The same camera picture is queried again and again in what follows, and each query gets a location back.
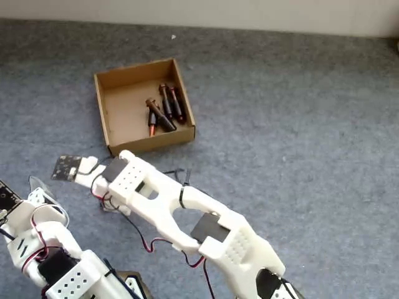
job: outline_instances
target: red wire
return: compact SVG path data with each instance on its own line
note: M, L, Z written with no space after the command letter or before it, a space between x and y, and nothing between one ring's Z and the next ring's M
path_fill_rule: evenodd
M31 216L31 222L32 222L33 228L35 228L35 231L36 231L37 235L39 236L40 241L42 242L42 244L43 244L43 246L44 246L44 256L41 257L41 260L44 260L44 259L49 255L49 250L48 250L47 244L46 244L46 242L45 242L45 240L44 240L44 238L43 238L42 232L39 232L39 230L37 229L37 224L36 224L36 222L35 222L35 220L34 220L34 213L35 213L36 210L38 210L38 208L40 208L40 207L42 207L42 206L39 206L39 207L37 207L37 208L35 208L35 209L33 210L32 216Z
M203 268L204 268L204 274L205 274L205 278L206 278L206 283L208 284L209 292L211 293L212 299L214 299L214 294L213 294L211 282L209 280L208 271L206 271L206 259L204 260Z
M40 252L42 252L44 250L45 247L42 247L38 250L36 250L33 254L31 254L24 262L24 264L22 265L21 271L23 272L25 270L26 265L32 260L34 259ZM47 246L48 248L61 248L59 246Z

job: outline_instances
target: white 3d-printed part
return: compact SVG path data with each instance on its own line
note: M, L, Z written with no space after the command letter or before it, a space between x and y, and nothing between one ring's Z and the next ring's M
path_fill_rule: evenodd
M100 272L90 261L81 260L55 283L46 295L51 299L78 299L100 278Z
M294 296L294 298L289 294L287 289L283 284L274 291L272 297L270 299L298 299L298 296L296 295L296 292L292 285L290 283L286 283L287 288L290 290L291 294Z
M136 278L133 277L129 277L128 279L126 279L125 281L127 287L129 289L131 289L133 292L135 292L135 294L140 298L140 299L144 299L143 293L140 290L140 287L138 286L137 280Z

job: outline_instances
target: cable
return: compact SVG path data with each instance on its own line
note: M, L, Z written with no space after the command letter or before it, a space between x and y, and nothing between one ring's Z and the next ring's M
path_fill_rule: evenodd
M94 179L93 179L93 181L92 181L92 185L91 185L91 187L90 187L90 193L91 193L94 197L96 197L97 199L101 199L101 200L102 200L102 197L101 197L101 196L95 195L94 192L93 192L94 182L95 182L95 180L98 179L101 175L102 175L102 173L99 173L98 175L96 175L96 176L94 177Z
M2 234L2 235L4 235L4 236L6 236L8 239L10 239L10 240L15 240L15 237L13 237L12 235L10 235L8 232L6 232L4 229L2 229L1 227L0 227L0 234Z
M290 282L289 282L288 280L284 279L284 278L281 278L281 283L282 283L282 285L284 286L284 288L286 288L286 290L287 290L288 294L291 296L291 298L292 298L292 299L297 299L297 298L292 294L292 292L291 292L291 290L289 289L289 287L287 286L287 283L290 283Z
M78 171L77 174L81 174L83 176L88 176L88 175L92 174L93 171L95 169L97 169L97 167L99 167L101 165L101 163L103 163L103 162L105 162L106 160L109 160L109 159L113 159L113 156L107 156L104 159L101 159L101 160L97 161L97 163L92 167L92 169L89 172L81 173L80 171Z
M201 265L201 262L205 260L204 256L201 256L199 258L199 260L197 260L195 263L190 264L190 262L188 261L188 256L186 254L186 252L181 251L184 255L185 255L185 259L186 259L186 264L189 265L191 268L197 268L199 265Z
M59 246L47 246L47 249L49 248L61 248ZM44 250L44 247L36 250L33 254L31 254L23 263L22 267L21 267L21 272L23 272L25 270L26 265L35 257L37 257L37 255L39 255L42 251Z
M174 170L168 170L168 171L164 171L164 172L162 172L162 173L163 173L163 174L171 174L171 173L173 173L173 174L175 175L175 180L181 184L181 180L180 180L180 178L179 178L178 173L180 173L180 172L182 172L182 171L186 171L186 170L183 169L183 168L176 168L176 169L174 169Z
M49 196L46 196L46 199L52 203L51 206L54 206L54 207L60 209L60 211L64 214L64 216L65 216L65 224L64 224L64 226L66 228L68 228L68 226L69 226L69 215L68 215L68 212L55 199L53 199L53 198L51 198Z
M211 293L212 299L214 299L214 293L212 290L211 282L209 280L208 271L206 271L206 259L204 259L203 269L204 269L204 274L205 274L205 278L206 278L206 283L208 284L209 292Z
M151 253L153 253L154 252L154 250L155 250L155 242L166 242L166 243L169 243L169 244L172 244L172 242L170 242L169 240L166 240L166 239L164 239L164 238L159 238L159 237L157 237L157 238L154 238L151 242L150 242L150 245L148 245L148 243L146 242L146 240L145 240L145 238L144 238L144 235L142 234L142 232L141 232L141 230L137 227L137 225L132 221L132 220L130 220L130 218L129 217L127 217L124 213L122 213L117 207L115 207L112 203L111 203L111 201L109 202L110 203L110 205L115 209L115 210L117 210L134 228L135 228L135 230L138 232L138 234L140 235L140 238L141 238L141 240L142 240L142 244L143 244L143 247L144 247L144 249L149 253L149 254L151 254ZM183 250L181 251L182 253L183 253L183 255L185 256L185 260L186 260L186 263L187 263L187 265L189 265L191 268L196 268L196 267L198 267L200 264L201 264L201 262L204 260L204 257L203 256L201 256L200 258L199 258L199 260L198 261L196 261L195 263L193 263L193 264L191 264L190 263L190 261L188 260L188 256L187 256L187 254L186 254L186 252L184 252Z
M46 241L45 241L44 238L43 238L42 232L39 231L39 230L37 229L37 224L36 224L36 221L35 221L35 219L34 219L34 216L35 216L35 213L36 213L39 209L42 209L43 207L47 207L47 206L52 206L52 207L56 207L56 208L60 209L60 210L62 211L62 213L65 215L65 224L64 224L64 225L67 227L67 225L69 224L69 216L68 216L68 213L66 213L66 211L64 210L64 208L61 207L61 206L57 206L57 205L55 205L55 204L43 204L43 205L41 205L41 206L39 206L39 207L37 207L37 208L35 208L35 209L33 210L32 215L31 215L31 226L35 229L37 235L39 236L39 239L40 239L40 241L42 242L42 244L43 244L43 249L44 249L44 255L43 255L43 257L40 257L40 259L39 259L40 261L46 259L46 258L49 256L49 249L48 249L48 246L47 246Z

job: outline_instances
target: black wire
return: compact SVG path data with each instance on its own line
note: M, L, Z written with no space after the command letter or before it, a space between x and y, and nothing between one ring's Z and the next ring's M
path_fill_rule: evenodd
M97 195L95 195L95 194L93 193L94 182L95 182L95 180L98 179L99 176L101 176L101 175L102 175L102 173L99 173L98 175L96 175L96 176L94 177L94 180L92 181L92 185L91 185L91 187L90 187L90 193L91 193L93 196L95 196L95 197L97 197Z
M112 159L112 158L113 158L113 156L107 156L107 157L105 157L104 159L101 159L100 161L98 161L98 162L92 167L92 169L91 169L89 172L87 172L87 173L81 173L80 171L78 171L77 174L81 174L81 175L84 175L84 176L88 176L88 175L92 174L92 172L93 172L97 167L99 167L99 166L101 165L101 163L105 162L106 160Z
M5 235L8 239L10 239L10 240L15 240L15 237L13 237L12 235L10 235L8 232L6 232L4 229L2 229L1 227L0 227L0 234L2 234L2 235Z
M118 273L111 266L110 262L107 259L104 259L104 264L110 270L110 273L112 273L112 275L123 285L123 287L129 293L129 295L132 296L133 299L140 299L140 297L133 290L129 289L129 287L126 285L126 283L119 277Z
M212 290L211 281L209 280L208 271L206 271L206 259L204 259L203 269L204 269L204 274L205 274L205 278L206 278L206 283L208 284L209 292L211 293L212 299L214 299L214 293Z
M175 175L175 180L181 184L181 180L179 178L179 174L178 173L180 173L182 171L186 171L186 170L183 169L183 168L176 168L174 170L168 170L168 171L164 171L162 173L163 174L171 174L171 173L173 173Z

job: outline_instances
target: cylindrical object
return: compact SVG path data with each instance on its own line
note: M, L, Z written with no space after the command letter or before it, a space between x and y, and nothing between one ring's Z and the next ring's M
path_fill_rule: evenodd
M172 119L172 109L170 107L170 102L168 99L168 94L166 93L166 84L161 84L159 87L160 93L162 95L162 107L165 115L171 120Z
M150 127L150 136L154 136L155 135L155 127L158 124L158 117L155 115L154 111L152 111L151 109L148 109L148 127Z
M170 87L170 93L172 94L173 112L175 113L175 118L180 122L184 122L183 114L181 112L181 107L179 101L177 100L175 87Z
M176 131L176 126L174 123L172 123L162 112L161 110L156 106L155 102L153 102L151 99L148 99L145 101L147 107L158 117L158 123L159 125L166 131L166 132L172 132Z

